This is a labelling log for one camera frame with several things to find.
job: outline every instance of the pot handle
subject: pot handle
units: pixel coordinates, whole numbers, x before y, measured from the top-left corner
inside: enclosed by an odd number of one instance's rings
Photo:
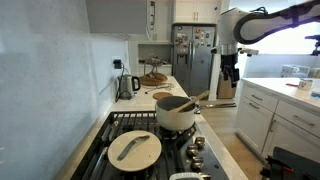
[[[131,78],[131,81],[132,81],[132,83],[131,83],[132,84],[132,89],[134,91],[138,91],[141,88],[141,84],[140,84],[139,78],[137,76],[133,76]]]
[[[186,179],[186,178],[198,178],[199,180],[204,180],[198,173],[194,173],[194,172],[173,174],[170,176],[169,180],[178,180],[178,179]]]

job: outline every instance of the stainless steel refrigerator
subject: stainless steel refrigerator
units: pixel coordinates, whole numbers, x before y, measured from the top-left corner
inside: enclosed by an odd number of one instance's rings
[[[188,96],[210,89],[215,26],[172,26],[172,74]]]

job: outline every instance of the cabinet door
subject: cabinet door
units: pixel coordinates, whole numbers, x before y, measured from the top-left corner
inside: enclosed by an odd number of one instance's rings
[[[248,145],[261,154],[273,113],[241,97],[236,118],[236,131]]]
[[[174,4],[174,22],[194,22],[196,18],[195,0],[176,0]]]
[[[275,115],[262,156],[272,155],[275,146],[320,163],[320,139]]]
[[[156,0],[156,41],[171,41],[172,3],[170,0]]]
[[[220,8],[217,0],[198,0],[196,21],[198,23],[217,23]]]

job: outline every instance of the wooden cutting board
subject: wooden cutting board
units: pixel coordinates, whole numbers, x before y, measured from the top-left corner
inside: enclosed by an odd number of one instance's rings
[[[168,96],[172,96],[172,94],[168,92],[157,92],[157,93],[154,93],[152,97],[156,100],[159,100],[161,98],[168,97]]]
[[[154,78],[143,75],[139,77],[140,83],[144,86],[159,86],[163,82],[167,81],[167,76],[161,73],[153,73]]]

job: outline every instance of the backsplash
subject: backsplash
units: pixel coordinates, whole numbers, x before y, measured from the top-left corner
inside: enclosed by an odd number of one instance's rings
[[[85,1],[1,1],[1,179],[54,179],[114,102],[122,39],[89,33]]]
[[[162,61],[167,61],[171,64],[171,45],[153,45],[139,44],[139,61],[148,60],[151,57],[157,56]]]

